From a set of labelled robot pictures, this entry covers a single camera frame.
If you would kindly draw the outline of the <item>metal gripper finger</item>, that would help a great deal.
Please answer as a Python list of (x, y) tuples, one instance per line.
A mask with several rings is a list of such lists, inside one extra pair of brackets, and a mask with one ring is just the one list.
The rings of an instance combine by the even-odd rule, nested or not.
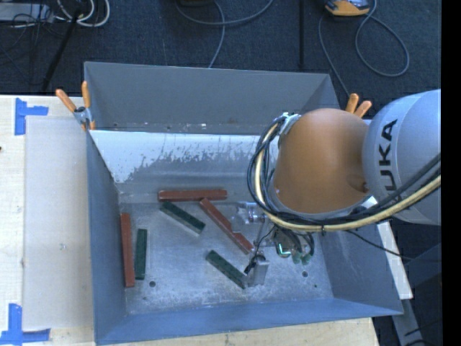
[(267, 215), (255, 202), (237, 202), (232, 215), (233, 222), (240, 225), (263, 224), (267, 222)]
[(247, 287), (255, 287), (263, 285), (267, 276), (269, 261), (264, 256), (262, 251), (257, 251), (249, 260), (245, 268), (245, 284)]

